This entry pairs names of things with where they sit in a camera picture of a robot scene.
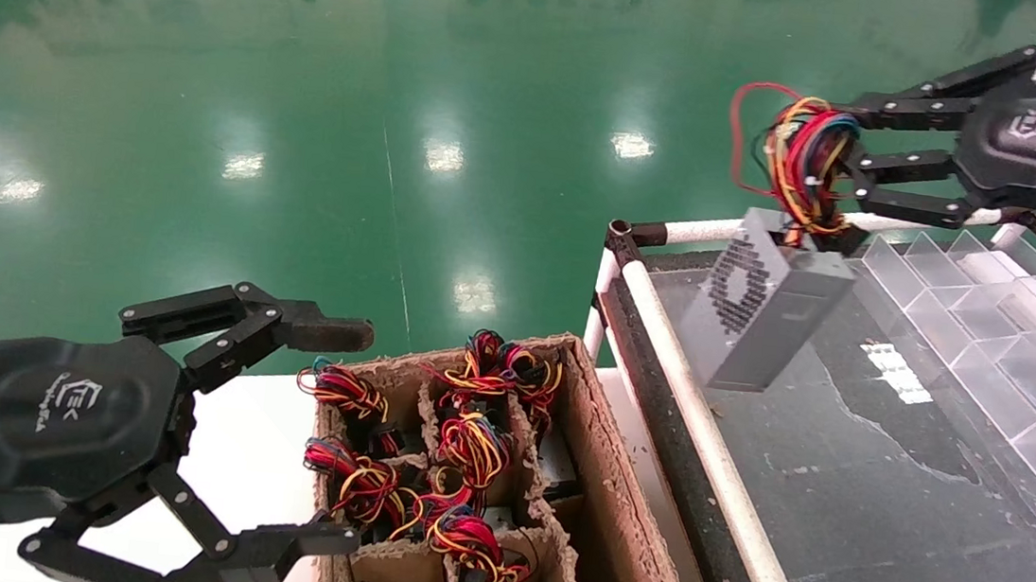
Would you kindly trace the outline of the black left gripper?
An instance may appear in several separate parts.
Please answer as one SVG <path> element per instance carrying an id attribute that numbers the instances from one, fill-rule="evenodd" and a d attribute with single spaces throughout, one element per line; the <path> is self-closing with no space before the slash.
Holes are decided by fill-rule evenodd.
<path id="1" fill-rule="evenodd" d="M 149 339 L 0 340 L 0 525 L 56 516 L 18 557 L 60 582 L 283 582 L 306 557 L 359 549 L 355 528 L 320 513 L 227 532 L 165 465 L 188 452 L 194 404 L 180 365 Z M 182 568 L 157 573 L 80 544 L 151 499 L 201 548 Z"/>

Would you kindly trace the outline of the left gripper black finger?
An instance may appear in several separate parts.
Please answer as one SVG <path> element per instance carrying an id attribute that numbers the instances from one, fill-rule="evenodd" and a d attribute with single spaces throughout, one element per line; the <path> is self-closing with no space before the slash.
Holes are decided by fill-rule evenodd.
<path id="1" fill-rule="evenodd" d="M 367 319 L 329 317 L 316 302 L 281 300 L 251 282 L 128 305 L 119 317 L 124 336 L 145 337 L 160 346 L 206 336 L 182 366 L 188 388 L 201 394 L 214 392 L 283 347 L 359 353 L 375 338 Z"/>

